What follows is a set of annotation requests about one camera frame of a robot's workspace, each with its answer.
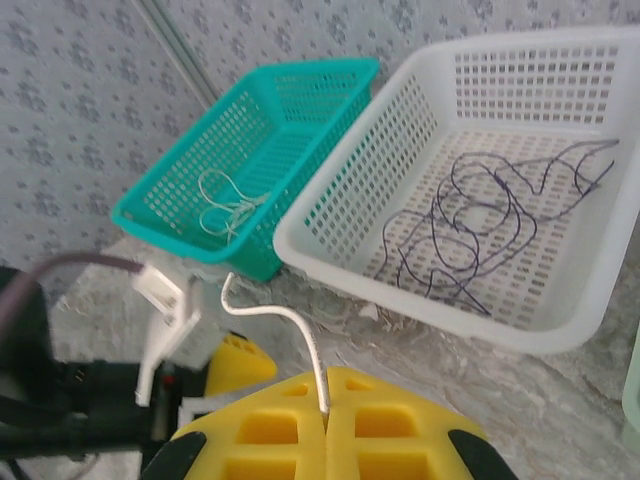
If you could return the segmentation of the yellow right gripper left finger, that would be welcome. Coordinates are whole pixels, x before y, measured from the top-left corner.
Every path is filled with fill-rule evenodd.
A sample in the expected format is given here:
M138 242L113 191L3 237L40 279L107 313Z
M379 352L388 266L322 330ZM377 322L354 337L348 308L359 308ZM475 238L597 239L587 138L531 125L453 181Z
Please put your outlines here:
M189 479L323 479L325 422L312 373L283 380L180 428L206 437Z

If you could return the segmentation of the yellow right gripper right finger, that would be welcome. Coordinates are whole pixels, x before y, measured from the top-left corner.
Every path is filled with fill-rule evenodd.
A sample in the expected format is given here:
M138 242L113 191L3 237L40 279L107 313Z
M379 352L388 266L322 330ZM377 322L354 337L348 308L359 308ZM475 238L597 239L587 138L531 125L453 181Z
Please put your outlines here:
M348 367L328 369L328 479L469 479L448 433L485 440L475 422Z

